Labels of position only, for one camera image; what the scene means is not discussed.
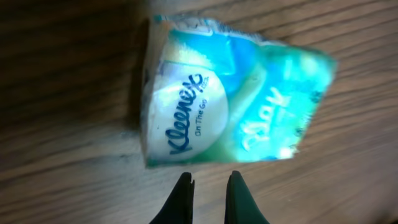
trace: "blue and green packaging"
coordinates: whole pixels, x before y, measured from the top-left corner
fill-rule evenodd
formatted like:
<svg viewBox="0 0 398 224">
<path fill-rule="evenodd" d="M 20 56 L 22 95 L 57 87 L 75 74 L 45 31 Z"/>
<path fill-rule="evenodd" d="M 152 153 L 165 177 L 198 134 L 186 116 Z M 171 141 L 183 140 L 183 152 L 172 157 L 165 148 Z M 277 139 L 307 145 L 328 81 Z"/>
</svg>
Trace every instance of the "blue and green packaging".
<svg viewBox="0 0 398 224">
<path fill-rule="evenodd" d="M 147 165 L 293 158 L 335 68 L 319 50 L 213 19 L 156 16 L 143 78 Z"/>
</svg>

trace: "tissue packet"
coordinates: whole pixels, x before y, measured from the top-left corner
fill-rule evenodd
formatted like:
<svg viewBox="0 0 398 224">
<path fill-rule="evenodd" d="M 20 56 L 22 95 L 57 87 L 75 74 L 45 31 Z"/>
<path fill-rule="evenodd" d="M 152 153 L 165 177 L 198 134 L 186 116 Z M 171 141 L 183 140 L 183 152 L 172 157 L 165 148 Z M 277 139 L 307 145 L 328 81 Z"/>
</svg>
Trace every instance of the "tissue packet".
<svg viewBox="0 0 398 224">
<path fill-rule="evenodd" d="M 292 158 L 335 67 L 321 51 L 213 19 L 155 16 L 141 106 L 147 165 Z"/>
</svg>

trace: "wood grain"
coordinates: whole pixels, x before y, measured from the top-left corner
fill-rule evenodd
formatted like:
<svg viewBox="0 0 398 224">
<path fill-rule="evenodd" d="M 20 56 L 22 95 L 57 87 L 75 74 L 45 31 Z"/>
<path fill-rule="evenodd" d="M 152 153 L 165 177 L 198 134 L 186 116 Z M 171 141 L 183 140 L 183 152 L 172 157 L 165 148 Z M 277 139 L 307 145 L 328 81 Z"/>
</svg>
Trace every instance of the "wood grain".
<svg viewBox="0 0 398 224">
<path fill-rule="evenodd" d="M 137 116 L 153 13 L 214 17 L 340 61 L 288 161 L 145 169 Z M 148 223 L 179 175 L 222 223 L 239 170 L 271 223 L 398 218 L 398 2 L 0 0 L 0 223 Z"/>
</svg>

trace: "white oval label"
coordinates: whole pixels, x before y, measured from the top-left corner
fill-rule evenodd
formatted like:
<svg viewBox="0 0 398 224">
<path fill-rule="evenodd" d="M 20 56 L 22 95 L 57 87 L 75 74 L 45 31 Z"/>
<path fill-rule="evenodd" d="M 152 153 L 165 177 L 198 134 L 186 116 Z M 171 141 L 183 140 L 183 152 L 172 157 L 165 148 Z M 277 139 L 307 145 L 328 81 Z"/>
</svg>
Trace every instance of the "white oval label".
<svg viewBox="0 0 398 224">
<path fill-rule="evenodd" d="M 155 78 L 148 119 L 151 159 L 192 158 L 210 147 L 226 126 L 224 87 L 211 70 L 165 62 Z"/>
</svg>

